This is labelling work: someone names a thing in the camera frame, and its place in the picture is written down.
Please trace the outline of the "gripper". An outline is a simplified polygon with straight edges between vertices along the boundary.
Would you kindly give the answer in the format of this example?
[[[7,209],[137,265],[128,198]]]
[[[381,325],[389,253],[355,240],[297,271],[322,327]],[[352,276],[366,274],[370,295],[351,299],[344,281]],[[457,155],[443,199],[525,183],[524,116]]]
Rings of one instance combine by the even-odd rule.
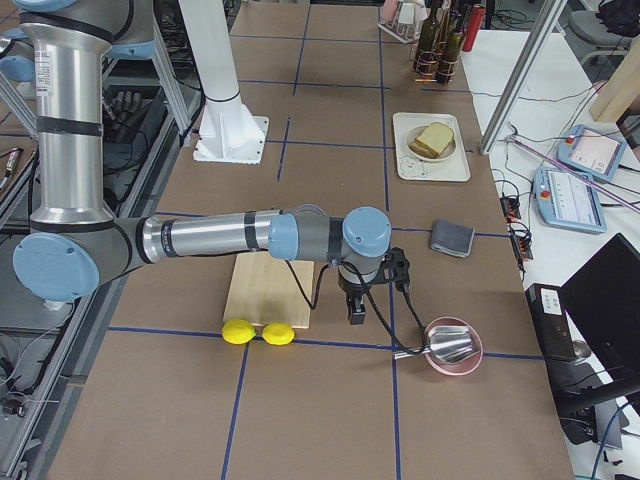
[[[348,299],[348,320],[350,325],[363,325],[366,308],[363,303],[366,287],[376,278],[378,268],[364,271],[349,262],[338,267],[338,284]]]

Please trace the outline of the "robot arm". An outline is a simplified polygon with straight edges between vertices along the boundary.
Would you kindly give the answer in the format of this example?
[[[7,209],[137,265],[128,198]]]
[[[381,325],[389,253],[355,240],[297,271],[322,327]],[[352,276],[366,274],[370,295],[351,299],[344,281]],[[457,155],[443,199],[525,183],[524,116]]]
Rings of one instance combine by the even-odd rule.
[[[15,247],[13,269],[35,296],[72,302],[147,264],[181,257],[267,252],[284,261],[339,270],[351,324],[364,321],[363,297],[384,282],[390,221],[374,207],[332,217],[315,205],[209,217],[114,219],[103,225],[33,225]]]
[[[153,41],[150,1],[19,1],[34,47],[40,205],[33,231],[112,226],[103,200],[102,61],[116,45]]]

